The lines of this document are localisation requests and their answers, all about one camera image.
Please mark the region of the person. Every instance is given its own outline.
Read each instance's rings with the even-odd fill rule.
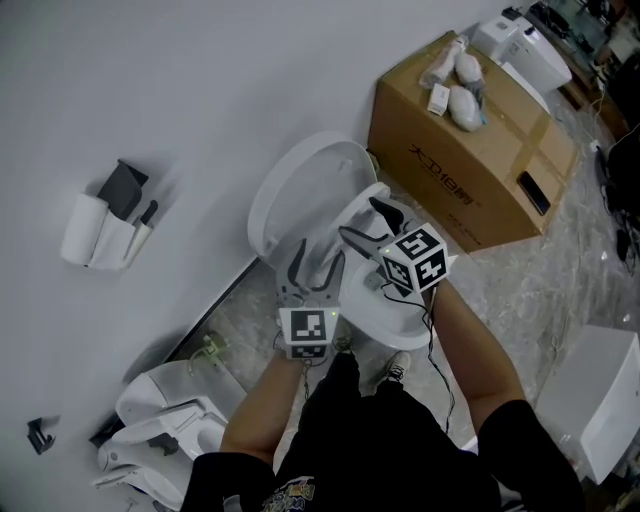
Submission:
[[[182,512],[584,510],[575,472],[536,419],[498,341],[447,280],[432,304],[478,455],[459,450],[403,390],[408,353],[397,353],[375,395],[363,398],[355,356],[343,347],[274,474],[303,371],[276,351],[229,421],[220,452],[195,460]]]

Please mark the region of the white wall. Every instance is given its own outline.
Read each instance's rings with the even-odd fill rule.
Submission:
[[[0,506],[126,510],[86,439],[252,259],[245,222],[288,147],[366,141],[376,78],[508,0],[5,0],[0,4]],[[74,196],[117,158],[164,215],[122,275],[58,257]],[[37,457],[25,424],[61,415]]]

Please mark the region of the white toilet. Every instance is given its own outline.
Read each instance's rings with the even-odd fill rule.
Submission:
[[[193,460],[220,449],[225,426],[246,393],[222,363],[207,359],[166,363],[139,375],[116,412],[125,428],[98,450],[104,476],[98,489],[128,484],[171,510],[180,510]],[[166,434],[179,450],[165,454],[148,441]]]
[[[471,45],[502,66],[547,112],[542,95],[571,80],[560,54],[525,18],[498,16],[478,28]]]
[[[423,311],[394,303],[422,303],[412,293],[402,298],[395,287],[375,286],[377,264],[343,243],[340,226],[351,226],[372,237],[390,233],[375,214],[370,197],[389,197],[389,187],[377,181],[369,155],[339,132],[321,132],[295,146],[271,170],[249,213],[249,242],[258,256],[276,268],[294,244],[307,238],[302,272],[323,281],[338,250],[346,256],[340,291],[341,315],[372,339],[397,350],[414,350],[428,342]]]

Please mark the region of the black bracket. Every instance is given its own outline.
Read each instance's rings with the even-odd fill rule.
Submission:
[[[42,433],[42,418],[30,421],[29,423],[27,423],[27,426],[29,427],[29,434],[27,435],[27,438],[31,442],[31,446],[33,446],[33,449],[38,455],[42,455],[53,446],[56,438],[45,436]]]

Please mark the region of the forearm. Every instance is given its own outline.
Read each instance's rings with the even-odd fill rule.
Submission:
[[[500,405],[524,399],[518,374],[498,340],[446,279],[438,285],[433,317],[477,432]]]
[[[233,414],[221,452],[240,452],[273,464],[273,454],[287,426],[303,365],[276,351],[260,380]]]

